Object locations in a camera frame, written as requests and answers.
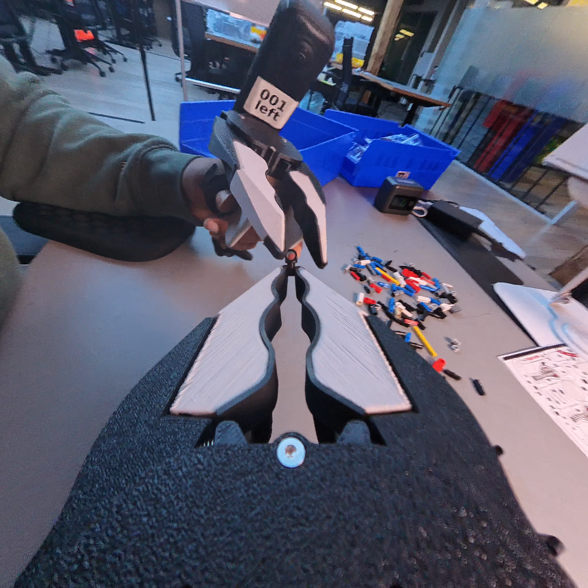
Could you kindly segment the wooden support post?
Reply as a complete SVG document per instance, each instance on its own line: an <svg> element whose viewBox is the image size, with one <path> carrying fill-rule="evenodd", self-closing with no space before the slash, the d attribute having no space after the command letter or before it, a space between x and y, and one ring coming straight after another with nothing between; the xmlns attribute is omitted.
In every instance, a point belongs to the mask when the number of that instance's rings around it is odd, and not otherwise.
<svg viewBox="0 0 588 588"><path fill-rule="evenodd" d="M379 71L386 55L388 45L396 29L396 24L403 4L404 1L386 2L386 6L379 22L378 31L371 47L369 60L364 67L365 71L370 74L379 76Z"/></svg>

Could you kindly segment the white sticker sheet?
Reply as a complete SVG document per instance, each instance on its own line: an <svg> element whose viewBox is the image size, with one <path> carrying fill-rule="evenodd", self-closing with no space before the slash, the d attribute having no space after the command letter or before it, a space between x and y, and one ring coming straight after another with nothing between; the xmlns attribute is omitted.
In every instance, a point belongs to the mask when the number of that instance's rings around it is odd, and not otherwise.
<svg viewBox="0 0 588 588"><path fill-rule="evenodd" d="M587 456L587 360L564 343L525 349L498 358Z"/></svg>

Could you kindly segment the person's left forearm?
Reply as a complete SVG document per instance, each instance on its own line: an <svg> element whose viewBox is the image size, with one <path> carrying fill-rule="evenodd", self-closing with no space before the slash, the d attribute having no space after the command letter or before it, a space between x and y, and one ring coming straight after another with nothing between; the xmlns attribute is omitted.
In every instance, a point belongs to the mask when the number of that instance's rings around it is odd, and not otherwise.
<svg viewBox="0 0 588 588"><path fill-rule="evenodd" d="M72 107L1 58L1 196L110 216L199 224L182 190L194 156Z"/></svg>

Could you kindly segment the grey desk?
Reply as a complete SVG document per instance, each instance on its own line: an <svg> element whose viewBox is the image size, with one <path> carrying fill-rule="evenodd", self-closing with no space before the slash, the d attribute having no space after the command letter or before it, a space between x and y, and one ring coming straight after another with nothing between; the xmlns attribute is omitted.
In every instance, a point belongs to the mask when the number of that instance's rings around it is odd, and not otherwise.
<svg viewBox="0 0 588 588"><path fill-rule="evenodd" d="M450 381L493 445L533 527L558 537L558 562L587 587L587 458L498 356L535 346L412 217L379 213L374 189L325 187L328 265L300 264L351 299L342 272L356 246L413 263L454 286L461 311L426 320L425 337L462 379ZM280 262L218 257L197 229L172 254L111 261L49 242L24 270L1 332L1 587L12 587L63 508L113 411L204 318L215 316Z"/></svg>

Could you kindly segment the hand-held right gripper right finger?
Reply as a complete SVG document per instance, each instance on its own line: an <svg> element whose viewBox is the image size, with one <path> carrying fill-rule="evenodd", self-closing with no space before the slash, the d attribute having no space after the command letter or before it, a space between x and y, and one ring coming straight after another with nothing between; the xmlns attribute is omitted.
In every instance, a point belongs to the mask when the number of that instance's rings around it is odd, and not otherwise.
<svg viewBox="0 0 588 588"><path fill-rule="evenodd" d="M318 441L334 443L350 421L411 411L369 315L302 267L295 286L310 341L305 400Z"/></svg>

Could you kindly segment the stack of coloured crates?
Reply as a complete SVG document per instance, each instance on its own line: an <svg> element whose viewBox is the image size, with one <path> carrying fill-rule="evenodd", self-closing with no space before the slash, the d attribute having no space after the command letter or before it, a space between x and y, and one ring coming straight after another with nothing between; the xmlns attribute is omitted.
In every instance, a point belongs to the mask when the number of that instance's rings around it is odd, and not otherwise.
<svg viewBox="0 0 588 588"><path fill-rule="evenodd" d="M482 122L486 130L465 164L495 183L514 185L582 124L500 100Z"/></svg>

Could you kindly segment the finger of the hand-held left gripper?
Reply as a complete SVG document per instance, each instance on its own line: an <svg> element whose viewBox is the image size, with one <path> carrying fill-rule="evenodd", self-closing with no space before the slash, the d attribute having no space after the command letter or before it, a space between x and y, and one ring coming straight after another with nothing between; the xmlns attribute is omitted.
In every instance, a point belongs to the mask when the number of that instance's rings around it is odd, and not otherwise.
<svg viewBox="0 0 588 588"><path fill-rule="evenodd" d="M239 205L238 221L230 221L225 234L227 246L236 244L250 226L262 241L269 240L278 252L285 251L285 213L267 178L268 164L250 147L233 141L237 166L230 191Z"/></svg>
<svg viewBox="0 0 588 588"><path fill-rule="evenodd" d="M326 201L322 187L310 169L289 171L289 199L315 265L327 265Z"/></svg>

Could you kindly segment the white book stand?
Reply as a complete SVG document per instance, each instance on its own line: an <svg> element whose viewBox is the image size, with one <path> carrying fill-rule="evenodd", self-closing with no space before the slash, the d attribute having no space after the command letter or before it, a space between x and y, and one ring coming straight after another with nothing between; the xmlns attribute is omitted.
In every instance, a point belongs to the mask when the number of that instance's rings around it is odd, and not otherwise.
<svg viewBox="0 0 588 588"><path fill-rule="evenodd" d="M493 289L538 346L564 343L587 356L587 308L572 297L586 279L584 269L558 292L504 282Z"/></svg>

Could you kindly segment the person's left hand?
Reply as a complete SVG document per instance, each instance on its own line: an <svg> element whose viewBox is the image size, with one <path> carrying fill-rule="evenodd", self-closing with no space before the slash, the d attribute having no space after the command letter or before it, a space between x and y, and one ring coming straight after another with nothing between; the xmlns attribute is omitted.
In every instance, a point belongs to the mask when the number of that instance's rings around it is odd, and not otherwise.
<svg viewBox="0 0 588 588"><path fill-rule="evenodd" d="M235 246L226 244L229 218L235 216L239 206L229 191L224 165L218 158L196 158L182 173L182 190L188 208L198 225L212 237L217 253L228 249L243 259L250 259L244 251L253 249L260 241L257 233L249 228Z"/></svg>

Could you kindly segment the pile of small building pieces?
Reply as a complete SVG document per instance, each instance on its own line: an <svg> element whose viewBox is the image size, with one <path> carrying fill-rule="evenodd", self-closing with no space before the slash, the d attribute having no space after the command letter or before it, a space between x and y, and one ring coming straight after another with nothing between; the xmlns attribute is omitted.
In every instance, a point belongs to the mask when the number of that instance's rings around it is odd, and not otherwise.
<svg viewBox="0 0 588 588"><path fill-rule="evenodd" d="M479 297L461 298L455 286L413 262L395 262L357 245L335 266L353 280L354 303L368 315L393 373L411 394L420 378L444 379L487 401L483 361L486 320Z"/></svg>

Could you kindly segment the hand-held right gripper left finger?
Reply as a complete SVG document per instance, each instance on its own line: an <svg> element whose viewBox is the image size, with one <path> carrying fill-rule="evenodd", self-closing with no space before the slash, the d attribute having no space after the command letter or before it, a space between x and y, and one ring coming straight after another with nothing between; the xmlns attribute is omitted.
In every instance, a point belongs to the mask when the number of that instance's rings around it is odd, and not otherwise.
<svg viewBox="0 0 588 588"><path fill-rule="evenodd" d="M268 442L278 379L272 340L288 289L282 266L224 307L171 403L170 414L232 420Z"/></svg>

